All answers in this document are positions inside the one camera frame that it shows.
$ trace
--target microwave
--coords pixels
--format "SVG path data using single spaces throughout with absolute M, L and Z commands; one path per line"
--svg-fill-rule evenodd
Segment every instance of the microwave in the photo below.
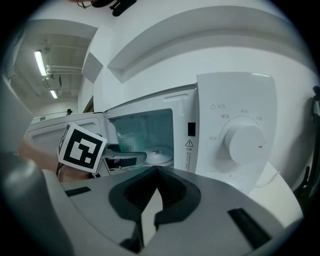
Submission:
M 35 123 L 26 137 L 56 154 L 67 123 L 74 122 L 106 138 L 107 147 L 114 149 L 113 157 L 102 156 L 99 176 L 167 166 L 249 194 L 267 164 L 275 137 L 275 82 L 267 74 L 249 72 L 200 74 L 196 81 L 104 112 Z M 139 153 L 146 154 L 143 161 Z

